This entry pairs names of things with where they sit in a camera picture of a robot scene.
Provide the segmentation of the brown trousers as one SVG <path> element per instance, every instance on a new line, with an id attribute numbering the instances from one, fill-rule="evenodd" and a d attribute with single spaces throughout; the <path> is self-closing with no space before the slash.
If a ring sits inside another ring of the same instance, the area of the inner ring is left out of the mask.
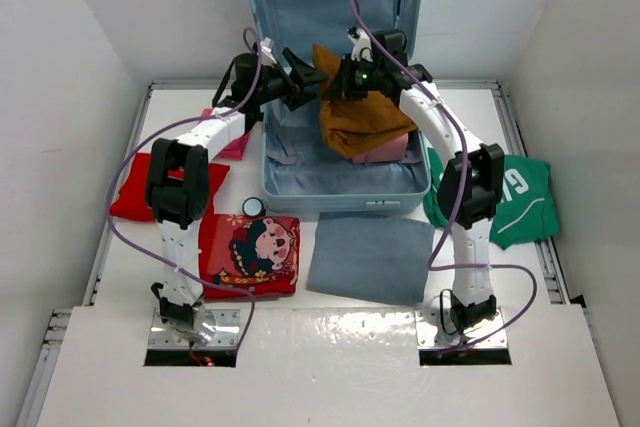
<path id="1" fill-rule="evenodd" d="M 370 92 L 363 100 L 321 100 L 319 123 L 327 147 L 351 161 L 416 129 L 391 100 Z"/>

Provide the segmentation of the pink cosmetic case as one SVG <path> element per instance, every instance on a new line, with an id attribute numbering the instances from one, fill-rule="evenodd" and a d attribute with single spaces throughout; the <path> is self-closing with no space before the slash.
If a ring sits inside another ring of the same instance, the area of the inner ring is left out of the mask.
<path id="1" fill-rule="evenodd" d="M 405 133 L 389 142 L 351 158 L 354 164 L 375 164 L 402 161 L 409 144 L 409 134 Z"/>

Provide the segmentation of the light blue suitcase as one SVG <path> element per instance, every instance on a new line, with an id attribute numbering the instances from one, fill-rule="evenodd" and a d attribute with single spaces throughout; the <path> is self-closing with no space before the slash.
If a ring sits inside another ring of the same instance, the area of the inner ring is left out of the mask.
<path id="1" fill-rule="evenodd" d="M 334 77 L 353 48 L 349 0 L 249 0 L 259 35 L 277 49 Z M 358 0 L 373 32 L 389 48 L 411 52 L 421 0 Z M 410 119 L 377 92 L 360 101 L 326 101 L 321 87 L 290 109 L 265 108 L 262 186 L 281 213 L 409 212 L 430 186 L 425 144 Z"/>

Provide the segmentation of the red cartoon print cloth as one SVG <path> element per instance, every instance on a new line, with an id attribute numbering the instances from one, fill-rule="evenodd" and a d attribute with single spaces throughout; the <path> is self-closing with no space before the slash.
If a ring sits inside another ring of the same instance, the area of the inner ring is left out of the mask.
<path id="1" fill-rule="evenodd" d="M 199 231 L 199 273 L 212 284 L 207 300 L 290 296 L 299 274 L 300 221 L 296 217 L 208 213 Z"/>

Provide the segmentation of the plain red cloth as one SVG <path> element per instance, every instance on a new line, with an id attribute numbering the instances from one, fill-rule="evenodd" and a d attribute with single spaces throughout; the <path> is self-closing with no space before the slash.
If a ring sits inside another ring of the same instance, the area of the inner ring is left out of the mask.
<path id="1" fill-rule="evenodd" d="M 133 222 L 149 223 L 154 221 L 152 209 L 145 200 L 150 162 L 151 155 L 149 153 L 135 155 L 129 175 L 120 188 L 117 199 L 110 207 L 109 212 L 112 216 Z M 228 165 L 210 163 L 208 170 L 210 196 L 207 211 L 203 218 L 204 222 L 208 222 L 215 214 L 214 196 L 224 183 L 230 167 Z"/>

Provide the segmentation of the green lettered jersey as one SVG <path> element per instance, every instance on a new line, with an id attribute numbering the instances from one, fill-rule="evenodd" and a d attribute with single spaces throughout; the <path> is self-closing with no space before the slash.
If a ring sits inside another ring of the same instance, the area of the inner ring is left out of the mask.
<path id="1" fill-rule="evenodd" d="M 550 164 L 534 158 L 507 155 L 502 199 L 497 206 L 490 241 L 506 250 L 513 245 L 544 241 L 559 231 Z"/>

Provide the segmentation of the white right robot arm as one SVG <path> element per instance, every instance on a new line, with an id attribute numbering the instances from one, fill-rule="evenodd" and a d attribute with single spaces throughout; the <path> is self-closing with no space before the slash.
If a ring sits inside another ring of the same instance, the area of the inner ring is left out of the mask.
<path id="1" fill-rule="evenodd" d="M 312 61 L 321 84 L 325 143 L 344 157 L 372 152 L 420 131 L 444 166 L 437 205 L 453 238 L 456 274 L 446 330 L 460 335 L 497 312 L 488 243 L 502 197 L 505 153 L 463 126 L 421 64 L 409 64 L 399 30 L 371 34 L 353 27 L 351 52 L 338 56 L 315 44 Z"/>

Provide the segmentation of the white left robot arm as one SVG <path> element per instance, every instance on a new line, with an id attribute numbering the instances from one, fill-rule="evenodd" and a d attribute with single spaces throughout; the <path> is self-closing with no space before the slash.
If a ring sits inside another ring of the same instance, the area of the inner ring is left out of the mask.
<path id="1" fill-rule="evenodd" d="M 261 121 L 261 107 L 282 100 L 295 110 L 315 96 L 327 80 L 284 49 L 281 65 L 265 39 L 231 62 L 211 103 L 211 112 L 188 132 L 153 142 L 145 200 L 161 234 L 164 279 L 153 285 L 159 314 L 172 326 L 195 333 L 204 315 L 199 274 L 201 221 L 211 197 L 209 163 L 232 141 Z"/>

